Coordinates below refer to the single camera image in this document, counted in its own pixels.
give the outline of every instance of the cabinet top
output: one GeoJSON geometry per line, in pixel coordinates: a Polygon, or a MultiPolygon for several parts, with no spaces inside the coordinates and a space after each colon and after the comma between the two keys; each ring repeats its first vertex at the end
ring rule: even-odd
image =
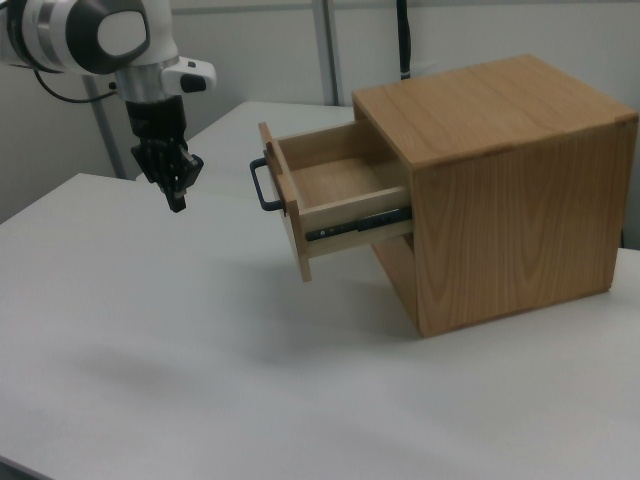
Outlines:
{"type": "Polygon", "coordinates": [[[638,121],[633,109],[531,55],[357,90],[353,100],[411,168],[638,121]]]}

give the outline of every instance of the open drawer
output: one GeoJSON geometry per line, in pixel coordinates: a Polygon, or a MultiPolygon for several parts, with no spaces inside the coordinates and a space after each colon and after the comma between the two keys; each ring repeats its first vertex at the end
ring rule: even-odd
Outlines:
{"type": "Polygon", "coordinates": [[[265,160],[252,163],[265,210],[281,210],[304,281],[309,259],[413,230],[408,170],[368,120],[272,138],[260,124],[265,160]],[[276,202],[256,175],[268,166],[276,202]]]}

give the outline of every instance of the wooden cabinet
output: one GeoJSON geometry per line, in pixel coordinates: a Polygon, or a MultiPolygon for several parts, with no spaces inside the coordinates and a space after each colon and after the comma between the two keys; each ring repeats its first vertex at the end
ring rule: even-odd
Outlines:
{"type": "Polygon", "coordinates": [[[532,56],[353,100],[346,126],[261,126],[304,280],[309,258],[372,243],[424,336],[610,288],[632,109],[532,56]]]}

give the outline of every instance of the drawer handle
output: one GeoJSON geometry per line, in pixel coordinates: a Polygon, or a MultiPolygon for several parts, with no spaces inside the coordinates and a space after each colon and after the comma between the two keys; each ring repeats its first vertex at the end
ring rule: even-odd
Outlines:
{"type": "Polygon", "coordinates": [[[260,206],[265,212],[275,212],[276,210],[282,210],[282,200],[274,200],[273,202],[267,202],[264,199],[264,195],[262,194],[262,189],[260,188],[260,182],[258,181],[258,175],[256,174],[256,170],[262,167],[267,166],[266,158],[259,158],[251,162],[251,176],[253,177],[253,184],[256,187],[256,193],[258,194],[258,200],[260,201],[260,206]]]}

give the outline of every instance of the wall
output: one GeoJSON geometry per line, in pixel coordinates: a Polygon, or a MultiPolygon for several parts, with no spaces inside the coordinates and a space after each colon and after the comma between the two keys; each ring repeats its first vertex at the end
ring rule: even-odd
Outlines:
{"type": "MultiPolygon", "coordinates": [[[[362,8],[353,0],[335,7],[340,93],[350,104],[352,90],[399,78],[396,13],[391,4],[362,8]]],[[[419,7],[409,16],[414,74],[533,53],[640,110],[640,3],[419,7]]],[[[636,249],[638,157],[625,226],[627,246],[636,249]]]]}
{"type": "MultiPolygon", "coordinates": [[[[174,0],[172,6],[178,7],[173,23],[181,55],[213,63],[218,74],[213,93],[185,97],[187,139],[247,100],[325,103],[310,0],[174,0]]],[[[120,102],[106,111],[132,178],[139,169],[129,150],[137,139],[126,110],[120,102]]]]}
{"type": "MultiPolygon", "coordinates": [[[[86,98],[78,76],[46,79],[86,98]]],[[[0,223],[77,173],[113,176],[90,106],[50,97],[29,70],[0,65],[0,85],[0,223]]]]}

